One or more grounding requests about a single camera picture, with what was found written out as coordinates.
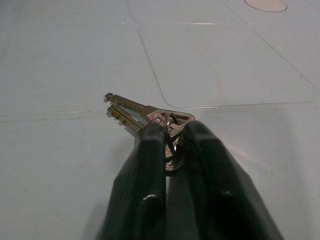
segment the white panel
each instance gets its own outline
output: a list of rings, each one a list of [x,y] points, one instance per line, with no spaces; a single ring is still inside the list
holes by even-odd
[[[299,159],[299,165],[295,171],[300,175],[300,186],[304,188],[302,192],[295,194],[296,197],[301,198],[301,203],[305,208],[303,215],[306,216],[302,226],[295,223],[293,220],[292,228],[287,228],[287,239],[320,239],[320,188],[319,188],[319,169],[320,169],[320,109],[297,109],[291,110],[288,116],[291,124],[292,141],[295,143],[297,157]]]
[[[125,0],[25,0],[19,15],[20,22],[42,25],[120,24],[130,19]]]
[[[1,115],[105,111],[108,92],[165,104],[139,35],[126,27],[22,24],[0,63]]]
[[[150,23],[241,23],[220,0],[128,0],[133,18]]]
[[[141,30],[168,104],[175,107],[312,101],[313,89],[248,27],[163,26]]]
[[[24,0],[0,1],[0,30],[3,25],[12,24],[17,19],[23,5]]]
[[[320,10],[320,1],[319,0],[306,0],[308,3],[316,6]]]
[[[255,31],[320,90],[320,14],[295,13],[260,22]]]
[[[305,0],[283,0],[287,9],[282,12],[261,11],[246,4],[245,0],[222,0],[222,2],[244,22],[254,25],[259,21],[267,23],[277,17],[285,18],[292,13],[303,13],[304,16],[316,15],[319,10]]]
[[[0,136],[0,238],[96,239],[134,138],[103,114],[0,123]]]

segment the key blade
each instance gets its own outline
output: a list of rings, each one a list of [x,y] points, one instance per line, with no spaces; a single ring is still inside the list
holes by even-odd
[[[113,93],[109,92],[104,96],[104,102],[111,102],[114,104],[117,104],[121,107],[124,107],[126,109],[132,110],[138,114],[141,114],[143,116],[146,116],[147,114],[150,114],[157,110],[156,107],[153,106],[145,106],[143,104],[137,103],[135,101],[129,100],[125,97],[114,95]]]
[[[114,118],[118,119],[136,133],[144,127],[144,124],[135,120],[129,113],[117,105],[111,105],[107,110]]]

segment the white surface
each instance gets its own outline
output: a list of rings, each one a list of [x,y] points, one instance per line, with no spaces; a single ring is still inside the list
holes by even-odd
[[[168,1],[128,2],[130,8],[119,0],[1,1],[0,239],[95,239],[113,179],[134,145],[134,137],[105,116],[104,94],[114,92],[194,114],[252,176],[285,239],[319,240],[320,101],[319,90],[314,87],[310,94],[308,86],[310,82],[319,88],[319,8],[304,0],[287,0],[288,10],[278,13],[259,11],[236,0],[171,1],[171,5]],[[254,32],[247,31],[244,22],[251,23]],[[161,36],[166,45],[157,53],[170,49],[174,57],[183,51],[184,62],[177,66],[188,73],[188,80],[176,75],[174,81],[185,84],[184,91],[194,101],[182,101],[181,92],[171,95],[162,89],[161,85],[172,84],[161,77],[164,68],[161,75],[154,74],[155,59],[163,61],[152,56],[159,41],[150,37],[144,46],[141,36],[146,29],[157,35],[160,26],[155,23],[161,23],[165,32],[173,29],[172,35]],[[195,85],[190,76],[202,76],[193,64],[201,66],[203,59],[187,44],[180,31],[186,25],[181,23],[236,24],[228,26],[235,29],[231,33],[236,44],[227,56],[250,60],[243,63],[249,79],[241,86],[241,99],[294,103],[170,107],[166,100],[178,107],[208,99],[214,104],[207,97],[216,91],[214,85],[209,88],[212,92],[192,91]],[[215,47],[224,43],[216,41],[214,27],[226,29],[190,28],[209,66],[215,59],[212,54],[218,54]],[[258,46],[257,51],[236,41],[246,38],[253,41],[252,47]],[[261,58],[262,49],[267,58]],[[230,76],[239,67],[235,62],[230,60]],[[287,69],[282,71],[275,63],[287,64]],[[250,64],[258,69],[249,68]],[[225,65],[216,69],[222,72]],[[268,75],[278,76],[269,69],[286,76],[285,82],[281,78],[278,87],[275,79],[263,82]],[[207,66],[205,70],[204,84],[209,86],[215,79]],[[259,70],[264,70],[259,84],[250,84],[250,75],[256,76]],[[263,95],[260,84],[270,94]]]
[[[241,23],[220,0],[127,0],[135,21],[150,23]]]
[[[141,30],[168,104],[174,107],[308,102],[309,83],[246,25]]]
[[[314,5],[318,9],[320,9],[320,1],[319,0],[307,0],[307,2],[311,3],[312,5]]]

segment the metal key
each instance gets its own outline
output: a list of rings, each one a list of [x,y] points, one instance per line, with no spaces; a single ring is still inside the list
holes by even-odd
[[[136,113],[139,113],[144,119],[146,119],[149,122],[150,121],[157,122],[157,123],[161,124],[162,126],[165,126],[165,124],[168,124],[168,134],[169,134],[172,141],[174,141],[180,135],[180,133],[182,132],[184,127],[190,121],[193,121],[195,119],[195,117],[189,113],[170,111],[170,110],[166,110],[166,109],[156,108],[154,106],[142,105],[140,103],[134,102],[134,101],[129,100],[127,98],[124,98],[122,96],[113,95],[112,93],[106,94],[104,96],[104,101],[105,102],[112,102],[112,103],[117,104],[121,107],[132,110]],[[169,123],[166,123],[165,117],[169,113],[171,113],[175,119],[171,119],[171,121]],[[127,112],[125,112],[124,114],[126,115],[126,119],[129,119],[129,117],[131,117]]]
[[[135,120],[128,112],[123,110],[121,107],[113,104],[108,109],[108,112],[111,113],[113,117],[118,119],[124,125],[128,126],[130,129],[135,131],[136,133],[140,132],[140,130],[144,127],[144,124]],[[173,142],[172,145],[176,146],[179,142],[179,137],[177,137]],[[164,157],[168,160],[173,156],[172,151],[169,148],[169,145],[165,145],[164,150]]]

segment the key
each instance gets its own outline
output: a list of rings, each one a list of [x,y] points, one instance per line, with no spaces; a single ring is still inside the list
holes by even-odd
[[[123,110],[121,107],[117,105],[113,104],[107,110],[111,113],[113,117],[118,119],[124,125],[131,128],[136,133],[138,133],[144,127],[143,123],[135,120],[129,113],[127,113],[125,110]]]
[[[135,120],[128,112],[123,110],[121,107],[113,104],[108,109],[108,112],[111,113],[113,117],[118,119],[124,125],[128,126],[134,132],[138,133],[145,125],[137,120]],[[172,145],[175,147],[179,143],[179,137],[177,137],[173,142]],[[164,157],[169,160],[172,158],[173,153],[171,152],[168,144],[165,145],[164,150]]]
[[[104,96],[104,102],[111,102],[126,109],[132,110],[136,113],[139,113],[144,119],[149,122],[154,121],[161,124],[162,126],[168,124],[168,134],[172,141],[174,141],[180,135],[182,130],[190,121],[195,120],[195,117],[192,114],[160,109],[149,105],[146,106],[122,96],[114,95],[111,92]],[[169,113],[171,113],[172,117],[169,119],[169,122],[166,122],[165,117]]]

